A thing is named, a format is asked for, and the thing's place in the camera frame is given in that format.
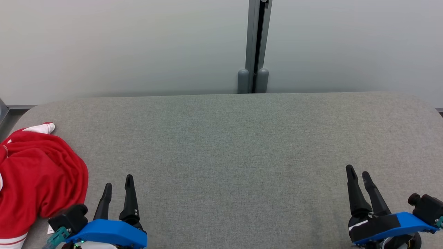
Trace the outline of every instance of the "gray tabletop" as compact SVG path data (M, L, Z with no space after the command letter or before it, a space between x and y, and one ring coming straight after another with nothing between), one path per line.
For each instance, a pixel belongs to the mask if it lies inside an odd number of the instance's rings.
M88 166L89 219L107 182L117 219L134 176L152 249L350 248L349 163L392 212L411 212L414 192L443 199L443 119L397 93L87 98L37 106L15 129L47 121ZM36 222L24 248L46 231Z

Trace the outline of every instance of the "green connector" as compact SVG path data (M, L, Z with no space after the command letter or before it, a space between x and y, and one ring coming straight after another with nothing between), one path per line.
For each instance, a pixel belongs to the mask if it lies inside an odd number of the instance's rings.
M69 236L68 230L64 226L60 227L47 241L42 249L55 249Z
M438 226L439 228L443 229L443 216L440 217L440 219L437 221L436 226Z

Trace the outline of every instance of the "red cloth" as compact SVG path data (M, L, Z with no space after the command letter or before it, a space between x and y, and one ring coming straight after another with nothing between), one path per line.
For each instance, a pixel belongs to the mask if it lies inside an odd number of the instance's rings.
M0 239L26 234L37 215L83 203L88 187L86 165L65 141L22 130L0 145Z

